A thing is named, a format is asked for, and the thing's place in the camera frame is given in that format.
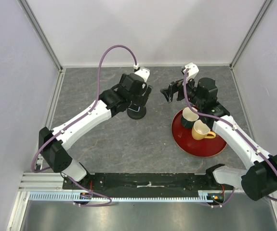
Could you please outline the phone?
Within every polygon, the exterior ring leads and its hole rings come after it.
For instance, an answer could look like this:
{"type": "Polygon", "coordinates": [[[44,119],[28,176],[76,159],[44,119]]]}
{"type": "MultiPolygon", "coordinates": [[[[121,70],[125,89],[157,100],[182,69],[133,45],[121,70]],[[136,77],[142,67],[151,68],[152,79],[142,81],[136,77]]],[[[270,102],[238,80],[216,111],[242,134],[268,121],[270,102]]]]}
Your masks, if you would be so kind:
{"type": "Polygon", "coordinates": [[[129,106],[129,108],[127,109],[128,112],[131,113],[138,113],[140,111],[140,106],[136,105],[136,104],[131,104],[129,106]]]}

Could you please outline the black phone stand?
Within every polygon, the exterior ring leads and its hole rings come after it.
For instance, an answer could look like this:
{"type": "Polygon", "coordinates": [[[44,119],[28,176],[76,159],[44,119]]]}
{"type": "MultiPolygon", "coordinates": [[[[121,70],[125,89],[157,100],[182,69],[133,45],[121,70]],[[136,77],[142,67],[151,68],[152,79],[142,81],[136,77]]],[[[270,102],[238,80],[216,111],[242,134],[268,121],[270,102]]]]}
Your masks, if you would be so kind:
{"type": "Polygon", "coordinates": [[[130,108],[127,109],[127,115],[129,118],[139,120],[145,117],[146,107],[141,107],[138,111],[134,111],[130,108]]]}

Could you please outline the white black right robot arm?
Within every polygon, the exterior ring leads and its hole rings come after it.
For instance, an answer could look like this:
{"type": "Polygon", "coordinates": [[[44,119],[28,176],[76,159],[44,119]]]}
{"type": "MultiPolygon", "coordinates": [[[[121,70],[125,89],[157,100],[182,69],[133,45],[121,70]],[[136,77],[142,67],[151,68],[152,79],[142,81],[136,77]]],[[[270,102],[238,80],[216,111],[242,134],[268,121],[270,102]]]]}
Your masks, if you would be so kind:
{"type": "Polygon", "coordinates": [[[271,155],[256,144],[235,122],[228,110],[218,102],[218,88],[215,80],[204,77],[198,82],[182,79],[169,84],[160,91],[167,102],[186,100],[197,109],[199,118],[233,149],[243,162],[245,169],[230,168],[224,164],[207,169],[205,185],[217,189],[221,184],[241,188],[252,200],[270,195],[277,191],[277,155],[271,155]]]}

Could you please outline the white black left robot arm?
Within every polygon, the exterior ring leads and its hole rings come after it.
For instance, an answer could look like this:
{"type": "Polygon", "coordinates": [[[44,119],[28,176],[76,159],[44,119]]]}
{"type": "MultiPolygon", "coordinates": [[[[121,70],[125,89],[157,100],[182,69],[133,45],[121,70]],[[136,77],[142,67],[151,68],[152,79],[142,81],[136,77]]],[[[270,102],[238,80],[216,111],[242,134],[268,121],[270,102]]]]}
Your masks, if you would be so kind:
{"type": "Polygon", "coordinates": [[[126,111],[129,118],[142,119],[146,115],[146,103],[152,91],[147,84],[148,69],[123,74],[118,84],[103,91],[99,99],[84,111],[49,130],[44,127],[39,132],[40,154],[55,173],[64,173],[73,179],[79,189],[90,184],[87,170],[68,153],[68,149],[83,135],[116,114],[126,111]]]}

